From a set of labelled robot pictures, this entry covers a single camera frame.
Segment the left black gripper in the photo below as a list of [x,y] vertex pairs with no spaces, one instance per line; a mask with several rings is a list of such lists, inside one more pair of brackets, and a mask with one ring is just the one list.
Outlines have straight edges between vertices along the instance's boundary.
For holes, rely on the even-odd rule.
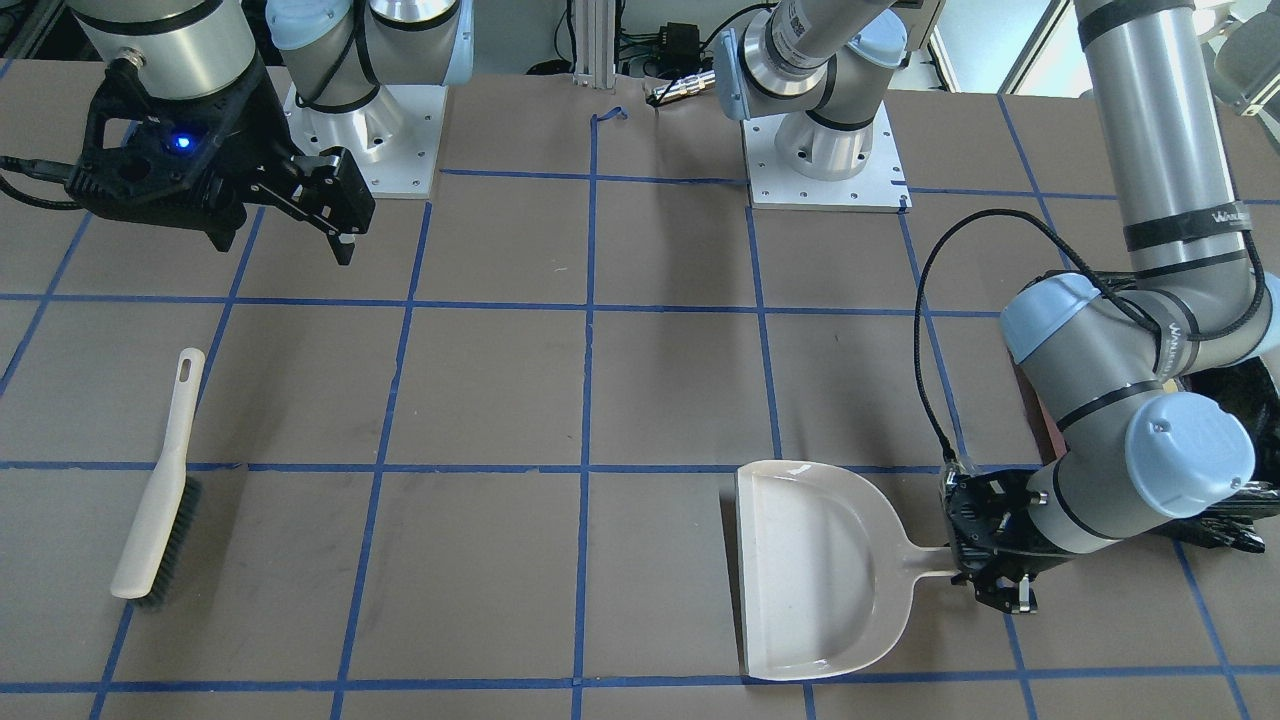
[[941,505],[956,565],[952,583],[970,584],[978,602],[1009,615],[1037,612],[1036,578],[1075,557],[1032,521],[1030,510],[1047,505],[1048,496],[1032,489],[1030,479],[1024,469],[977,474],[946,462],[942,470]]

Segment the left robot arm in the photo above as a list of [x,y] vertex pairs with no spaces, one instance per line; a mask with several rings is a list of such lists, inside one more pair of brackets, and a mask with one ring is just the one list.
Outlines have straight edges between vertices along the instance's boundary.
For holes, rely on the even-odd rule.
[[1155,532],[1261,552],[1254,430],[1176,378],[1256,366],[1277,346],[1277,277],[1236,196],[1192,1],[1079,1],[1132,272],[1092,269],[1048,225],[1071,272],[1001,313],[1007,351],[1066,443],[1036,471],[970,471],[923,402],[943,456],[954,582],[1001,612],[1036,611],[1043,571]]

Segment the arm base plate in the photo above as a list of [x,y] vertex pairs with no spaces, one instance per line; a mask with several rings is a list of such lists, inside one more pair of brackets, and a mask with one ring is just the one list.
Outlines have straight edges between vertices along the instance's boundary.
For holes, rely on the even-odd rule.
[[751,205],[762,210],[902,213],[913,208],[882,104],[869,126],[836,131],[805,113],[741,123]]
[[347,149],[374,197],[429,199],[448,95],[443,86],[384,86],[364,108],[334,114],[300,108],[292,85],[284,111],[291,137],[308,155]]

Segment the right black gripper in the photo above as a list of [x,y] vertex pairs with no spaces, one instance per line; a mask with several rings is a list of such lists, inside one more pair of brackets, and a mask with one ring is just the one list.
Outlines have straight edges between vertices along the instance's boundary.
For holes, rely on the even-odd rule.
[[197,231],[229,251],[250,204],[317,229],[339,266],[352,261],[375,199],[343,147],[305,154],[260,60],[205,97],[150,95],[133,61],[108,64],[84,142],[65,182],[96,217]]

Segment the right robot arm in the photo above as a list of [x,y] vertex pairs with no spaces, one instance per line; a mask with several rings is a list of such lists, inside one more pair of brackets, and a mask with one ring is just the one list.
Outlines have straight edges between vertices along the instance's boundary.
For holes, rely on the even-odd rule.
[[102,219],[197,231],[248,205],[319,231],[340,265],[379,197],[429,193],[447,90],[474,72],[470,1],[269,1],[280,96],[238,1],[73,1],[106,61],[68,196]]

